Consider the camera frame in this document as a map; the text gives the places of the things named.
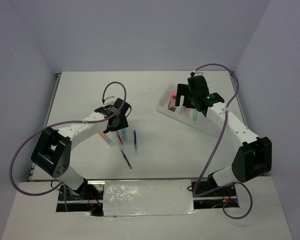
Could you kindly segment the blue highlighter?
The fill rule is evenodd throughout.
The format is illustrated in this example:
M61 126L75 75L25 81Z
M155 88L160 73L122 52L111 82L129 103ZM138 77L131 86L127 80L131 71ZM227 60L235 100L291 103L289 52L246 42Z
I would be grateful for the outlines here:
M127 129L123 128L121 129L121 135L122 135L122 141L124 144L128 142L128 136L127 136Z

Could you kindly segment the green highlighter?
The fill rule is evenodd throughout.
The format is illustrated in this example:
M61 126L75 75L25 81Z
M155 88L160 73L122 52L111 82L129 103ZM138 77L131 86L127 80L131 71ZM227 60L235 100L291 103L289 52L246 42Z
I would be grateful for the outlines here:
M198 111L194 109L192 112L192 120L195 122L197 118L198 118Z

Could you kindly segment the purple highlighter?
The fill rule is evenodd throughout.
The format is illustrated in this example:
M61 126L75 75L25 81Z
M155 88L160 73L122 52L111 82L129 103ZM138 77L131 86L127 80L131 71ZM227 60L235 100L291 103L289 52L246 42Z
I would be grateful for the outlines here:
M191 117L191 109L190 109L190 108L186 108L186 109L185 109L185 116L186 116L187 118L190 118L190 117Z

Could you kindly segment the pink-capped small bottle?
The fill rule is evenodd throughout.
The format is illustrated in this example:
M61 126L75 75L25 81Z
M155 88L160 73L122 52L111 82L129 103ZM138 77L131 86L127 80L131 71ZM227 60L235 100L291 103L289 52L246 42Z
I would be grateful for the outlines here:
M175 112L176 111L176 106L175 106L175 102L176 102L176 92L172 92L169 98L169 102L168 102L168 106L167 109L171 112Z

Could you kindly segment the orange highlighter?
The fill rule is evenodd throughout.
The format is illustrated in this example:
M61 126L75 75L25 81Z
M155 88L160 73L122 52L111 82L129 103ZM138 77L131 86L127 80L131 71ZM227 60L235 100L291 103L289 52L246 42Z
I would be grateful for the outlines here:
M100 132L99 135L109 147L113 147L115 145L114 142L104 132Z

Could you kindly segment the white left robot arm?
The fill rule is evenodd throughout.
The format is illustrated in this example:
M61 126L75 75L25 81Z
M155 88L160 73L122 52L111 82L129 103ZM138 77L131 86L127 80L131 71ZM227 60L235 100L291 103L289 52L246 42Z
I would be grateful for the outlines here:
M46 128L40 134L32 152L32 162L53 179L65 183L76 199L87 197L97 190L71 167L71 152L96 134L127 128L129 124L126 113L131 109L129 103L117 98L114 103L95 109L79 123L59 129Z

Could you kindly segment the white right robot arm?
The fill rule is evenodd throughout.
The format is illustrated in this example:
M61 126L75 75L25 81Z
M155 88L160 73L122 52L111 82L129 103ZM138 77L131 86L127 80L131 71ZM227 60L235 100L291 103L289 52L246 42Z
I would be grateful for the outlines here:
M191 73L186 84L179 83L175 106L195 109L215 123L220 133L229 133L236 150L231 164L207 177L207 190L213 196L220 195L225 185L245 183L272 169L272 142L259 137L230 111L228 104L218 93L211 93L203 75Z

